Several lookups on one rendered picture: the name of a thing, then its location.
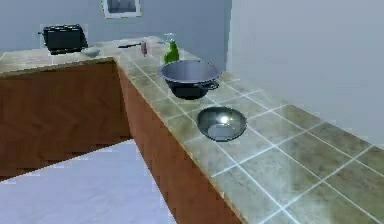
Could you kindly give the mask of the white framed wall picture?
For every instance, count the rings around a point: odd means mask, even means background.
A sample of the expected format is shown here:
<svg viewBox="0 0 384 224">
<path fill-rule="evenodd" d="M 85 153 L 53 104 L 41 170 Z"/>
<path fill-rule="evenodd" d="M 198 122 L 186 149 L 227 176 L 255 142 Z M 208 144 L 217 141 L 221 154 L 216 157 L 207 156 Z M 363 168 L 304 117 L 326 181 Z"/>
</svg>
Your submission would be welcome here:
<svg viewBox="0 0 384 224">
<path fill-rule="evenodd" d="M 140 0 L 101 0 L 106 19 L 141 17 Z"/>
</svg>

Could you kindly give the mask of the brown tiled kitchen counter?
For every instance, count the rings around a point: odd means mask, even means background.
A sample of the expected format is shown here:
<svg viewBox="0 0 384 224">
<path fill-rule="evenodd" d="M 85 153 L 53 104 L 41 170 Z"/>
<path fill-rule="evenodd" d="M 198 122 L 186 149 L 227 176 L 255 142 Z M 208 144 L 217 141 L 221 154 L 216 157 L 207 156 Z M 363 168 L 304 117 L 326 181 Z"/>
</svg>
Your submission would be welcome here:
<svg viewBox="0 0 384 224">
<path fill-rule="evenodd" d="M 147 43 L 120 49 L 119 45 Z M 384 224 L 384 148 L 224 74 L 175 97 L 155 36 L 99 55 L 0 53 L 0 181 L 134 140 L 178 224 Z M 198 113 L 224 106 L 247 127 L 216 142 Z"/>
</svg>

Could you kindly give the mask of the black kitchen knife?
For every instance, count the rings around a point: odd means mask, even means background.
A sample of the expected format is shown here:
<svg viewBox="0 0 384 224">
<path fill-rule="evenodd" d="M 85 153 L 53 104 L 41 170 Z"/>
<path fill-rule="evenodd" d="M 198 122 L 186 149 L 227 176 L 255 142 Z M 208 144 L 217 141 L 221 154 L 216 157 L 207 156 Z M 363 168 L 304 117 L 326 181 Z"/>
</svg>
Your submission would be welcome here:
<svg viewBox="0 0 384 224">
<path fill-rule="evenodd" d="M 125 49 L 125 48 L 131 48 L 131 47 L 135 47 L 135 46 L 141 46 L 141 45 L 142 45 L 142 43 L 139 42 L 139 43 L 126 44 L 126 45 L 119 45 L 117 48 Z"/>
</svg>

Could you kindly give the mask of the shiny metal bowl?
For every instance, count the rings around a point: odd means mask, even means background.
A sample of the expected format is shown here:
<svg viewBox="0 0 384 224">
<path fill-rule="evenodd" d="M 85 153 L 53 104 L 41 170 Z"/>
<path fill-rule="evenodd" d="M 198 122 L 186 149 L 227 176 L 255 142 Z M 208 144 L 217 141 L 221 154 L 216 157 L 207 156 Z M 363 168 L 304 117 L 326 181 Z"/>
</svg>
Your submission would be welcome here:
<svg viewBox="0 0 384 224">
<path fill-rule="evenodd" d="M 241 136 L 247 127 L 247 118 L 238 110 L 214 106 L 201 110 L 196 118 L 199 131 L 216 142 L 228 142 Z"/>
</svg>

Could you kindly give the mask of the small grey bowl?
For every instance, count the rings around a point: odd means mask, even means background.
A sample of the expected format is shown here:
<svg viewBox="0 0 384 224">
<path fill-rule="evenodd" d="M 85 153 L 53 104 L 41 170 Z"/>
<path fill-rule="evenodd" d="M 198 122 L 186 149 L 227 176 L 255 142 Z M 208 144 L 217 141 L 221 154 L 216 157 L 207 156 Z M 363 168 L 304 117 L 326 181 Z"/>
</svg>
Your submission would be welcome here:
<svg viewBox="0 0 384 224">
<path fill-rule="evenodd" d="M 82 53 L 88 57 L 96 57 L 99 55 L 100 50 L 96 47 L 84 48 Z"/>
</svg>

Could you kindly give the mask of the black toaster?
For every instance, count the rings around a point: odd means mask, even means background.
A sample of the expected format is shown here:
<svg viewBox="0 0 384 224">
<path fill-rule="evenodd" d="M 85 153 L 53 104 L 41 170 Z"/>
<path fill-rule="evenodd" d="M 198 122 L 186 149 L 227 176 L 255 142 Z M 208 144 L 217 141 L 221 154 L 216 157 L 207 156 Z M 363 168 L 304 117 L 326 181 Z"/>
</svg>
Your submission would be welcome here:
<svg viewBox="0 0 384 224">
<path fill-rule="evenodd" d="M 39 32 L 51 55 L 81 52 L 88 47 L 83 28 L 79 24 L 46 26 Z"/>
</svg>

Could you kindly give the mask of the black cooking pot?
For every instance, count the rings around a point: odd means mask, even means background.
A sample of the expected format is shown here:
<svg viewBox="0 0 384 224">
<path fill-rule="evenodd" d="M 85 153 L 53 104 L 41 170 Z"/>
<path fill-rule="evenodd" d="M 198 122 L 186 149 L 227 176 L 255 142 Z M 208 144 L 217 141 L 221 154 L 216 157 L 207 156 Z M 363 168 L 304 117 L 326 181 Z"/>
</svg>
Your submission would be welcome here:
<svg viewBox="0 0 384 224">
<path fill-rule="evenodd" d="M 158 75 L 177 98 L 196 100 L 219 87 L 216 79 L 221 72 L 203 60 L 179 60 L 160 66 Z"/>
</svg>

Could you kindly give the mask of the green spray bottle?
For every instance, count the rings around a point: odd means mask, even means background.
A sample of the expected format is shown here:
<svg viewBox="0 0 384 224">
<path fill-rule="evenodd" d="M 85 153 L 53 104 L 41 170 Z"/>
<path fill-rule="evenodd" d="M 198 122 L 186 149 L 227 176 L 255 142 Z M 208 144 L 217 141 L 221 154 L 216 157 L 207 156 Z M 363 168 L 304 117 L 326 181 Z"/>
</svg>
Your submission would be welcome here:
<svg viewBox="0 0 384 224">
<path fill-rule="evenodd" d="M 166 34 L 166 42 L 169 44 L 169 49 L 164 55 L 164 63 L 171 63 L 179 60 L 179 50 L 175 41 L 174 33 Z"/>
</svg>

